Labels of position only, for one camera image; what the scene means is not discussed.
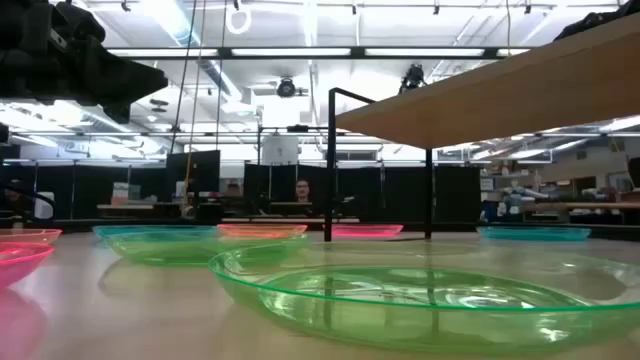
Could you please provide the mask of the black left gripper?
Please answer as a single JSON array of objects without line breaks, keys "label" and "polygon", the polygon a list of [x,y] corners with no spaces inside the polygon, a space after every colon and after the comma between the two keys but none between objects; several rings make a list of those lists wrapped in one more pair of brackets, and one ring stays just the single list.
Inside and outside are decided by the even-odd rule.
[{"label": "black left gripper", "polygon": [[130,121],[130,104],[168,86],[162,70],[107,51],[96,39],[76,41],[80,78],[103,112],[118,124]]}]

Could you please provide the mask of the blue translucent plastic plate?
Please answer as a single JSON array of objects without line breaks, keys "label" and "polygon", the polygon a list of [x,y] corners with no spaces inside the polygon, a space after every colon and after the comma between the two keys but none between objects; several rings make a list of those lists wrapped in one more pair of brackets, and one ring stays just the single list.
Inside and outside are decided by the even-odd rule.
[{"label": "blue translucent plastic plate", "polygon": [[518,241],[584,241],[589,228],[483,226],[477,232],[488,239]]},{"label": "blue translucent plastic plate", "polygon": [[108,238],[133,233],[146,232],[188,232],[188,231],[216,231],[216,226],[202,225],[99,225],[92,228],[93,233],[102,241]]}]

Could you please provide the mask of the green translucent plastic plate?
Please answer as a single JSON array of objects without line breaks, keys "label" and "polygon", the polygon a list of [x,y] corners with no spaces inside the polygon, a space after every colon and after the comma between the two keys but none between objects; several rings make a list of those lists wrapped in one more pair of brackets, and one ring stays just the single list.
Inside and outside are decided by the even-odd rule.
[{"label": "green translucent plastic plate", "polygon": [[640,330],[640,264],[568,251],[288,241],[209,267],[235,302],[281,325],[378,348],[546,354]]},{"label": "green translucent plastic plate", "polygon": [[111,235],[105,243],[122,258],[144,265],[200,266],[216,255],[262,245],[301,245],[306,235],[255,237],[218,235],[213,231],[139,232]]}]

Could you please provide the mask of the orange translucent plastic plate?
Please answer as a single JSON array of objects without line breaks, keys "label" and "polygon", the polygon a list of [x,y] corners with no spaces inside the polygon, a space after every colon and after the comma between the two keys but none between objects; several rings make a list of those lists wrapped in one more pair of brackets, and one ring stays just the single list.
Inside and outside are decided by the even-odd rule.
[{"label": "orange translucent plastic plate", "polygon": [[303,235],[307,226],[302,224],[221,224],[217,226],[224,236],[243,238],[292,238]]}]

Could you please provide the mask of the pink translucent plastic plate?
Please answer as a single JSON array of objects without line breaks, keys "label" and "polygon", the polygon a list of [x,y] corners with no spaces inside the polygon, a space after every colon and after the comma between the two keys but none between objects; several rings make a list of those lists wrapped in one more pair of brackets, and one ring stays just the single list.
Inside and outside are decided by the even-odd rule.
[{"label": "pink translucent plastic plate", "polygon": [[40,243],[0,243],[0,289],[31,274],[54,253],[55,248]]},{"label": "pink translucent plastic plate", "polygon": [[337,237],[366,238],[394,237],[404,226],[398,224],[334,224],[332,235]]}]

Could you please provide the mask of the wooden shelf with black legs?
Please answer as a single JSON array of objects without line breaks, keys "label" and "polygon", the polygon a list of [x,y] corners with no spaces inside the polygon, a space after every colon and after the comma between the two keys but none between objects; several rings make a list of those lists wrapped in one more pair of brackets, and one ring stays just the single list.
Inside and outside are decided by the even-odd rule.
[{"label": "wooden shelf with black legs", "polygon": [[640,115],[640,12],[379,102],[334,87],[328,106],[325,241],[332,239],[337,129],[424,149],[425,238],[470,231],[471,222],[433,220],[433,149]]}]

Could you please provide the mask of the black partition panel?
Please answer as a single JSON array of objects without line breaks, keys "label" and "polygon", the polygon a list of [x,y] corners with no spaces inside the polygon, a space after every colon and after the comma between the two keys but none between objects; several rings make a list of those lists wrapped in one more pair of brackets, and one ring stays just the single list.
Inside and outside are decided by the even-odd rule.
[{"label": "black partition panel", "polygon": [[201,192],[218,192],[220,181],[219,150],[175,153],[167,156],[165,167],[163,200],[173,201],[183,197],[183,191],[176,188],[183,182],[187,188],[188,203],[197,208],[205,201]]}]

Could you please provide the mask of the wooden background table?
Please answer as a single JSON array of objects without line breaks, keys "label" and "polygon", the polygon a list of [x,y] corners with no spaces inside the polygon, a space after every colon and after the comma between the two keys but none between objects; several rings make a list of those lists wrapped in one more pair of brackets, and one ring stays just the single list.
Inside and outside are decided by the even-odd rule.
[{"label": "wooden background table", "polygon": [[174,203],[101,204],[97,211],[102,218],[175,219],[181,208]]},{"label": "wooden background table", "polygon": [[640,202],[546,202],[526,203],[523,212],[535,211],[565,211],[571,209],[640,209]]}]

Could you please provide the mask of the white hanging sign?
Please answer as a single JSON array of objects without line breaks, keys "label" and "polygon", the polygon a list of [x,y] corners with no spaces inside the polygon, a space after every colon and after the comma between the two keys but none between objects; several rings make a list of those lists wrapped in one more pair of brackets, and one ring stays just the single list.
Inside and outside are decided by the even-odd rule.
[{"label": "white hanging sign", "polygon": [[265,165],[295,165],[299,153],[297,136],[272,134],[261,142],[261,163]]}]

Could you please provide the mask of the white trash bin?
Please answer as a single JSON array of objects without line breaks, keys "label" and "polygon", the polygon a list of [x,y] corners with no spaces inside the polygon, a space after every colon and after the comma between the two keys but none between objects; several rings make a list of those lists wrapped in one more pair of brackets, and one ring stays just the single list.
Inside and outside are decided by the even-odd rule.
[{"label": "white trash bin", "polygon": [[[39,192],[39,195],[42,195],[51,201],[55,200],[55,194],[53,192]],[[54,208],[50,203],[40,198],[36,198],[34,203],[34,216],[37,219],[51,219],[54,216]]]}]

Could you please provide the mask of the black office chair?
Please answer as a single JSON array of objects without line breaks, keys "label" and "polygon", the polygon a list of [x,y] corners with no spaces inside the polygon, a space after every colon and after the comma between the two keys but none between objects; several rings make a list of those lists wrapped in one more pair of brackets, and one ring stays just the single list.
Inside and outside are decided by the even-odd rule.
[{"label": "black office chair", "polygon": [[47,218],[39,218],[35,215],[36,201],[40,200],[49,205],[52,214],[56,213],[56,203],[54,200],[29,190],[19,180],[9,182],[0,181],[0,220],[24,220],[31,222],[44,221]]}]

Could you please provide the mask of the black ceiling spotlight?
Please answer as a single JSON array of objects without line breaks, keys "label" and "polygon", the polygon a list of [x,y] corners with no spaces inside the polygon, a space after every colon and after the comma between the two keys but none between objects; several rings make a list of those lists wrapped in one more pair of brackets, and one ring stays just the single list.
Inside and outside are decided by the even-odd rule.
[{"label": "black ceiling spotlight", "polygon": [[401,79],[399,94],[417,89],[426,85],[424,71],[421,64],[411,64],[404,77]]}]

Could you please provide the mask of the wide black partition curtain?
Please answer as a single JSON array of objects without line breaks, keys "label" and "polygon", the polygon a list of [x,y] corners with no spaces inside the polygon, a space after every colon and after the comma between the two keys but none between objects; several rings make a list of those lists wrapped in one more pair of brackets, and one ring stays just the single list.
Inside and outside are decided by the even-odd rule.
[{"label": "wide black partition curtain", "polygon": [[[306,179],[311,203],[295,201],[295,184]],[[244,195],[250,208],[282,216],[325,214],[329,177],[324,167],[308,165],[244,166]],[[481,213],[480,170],[433,168],[433,221],[475,223]],[[427,176],[418,167],[362,167],[336,170],[334,213],[362,222],[422,222],[426,218]]]}]

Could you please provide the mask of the black overhead frame beam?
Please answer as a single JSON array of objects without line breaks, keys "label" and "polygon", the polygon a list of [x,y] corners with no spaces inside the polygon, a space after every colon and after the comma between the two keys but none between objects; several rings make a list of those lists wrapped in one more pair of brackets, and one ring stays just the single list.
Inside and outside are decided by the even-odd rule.
[{"label": "black overhead frame beam", "polygon": [[529,47],[203,47],[108,48],[132,60],[247,59],[421,59],[499,60],[530,51]]}]

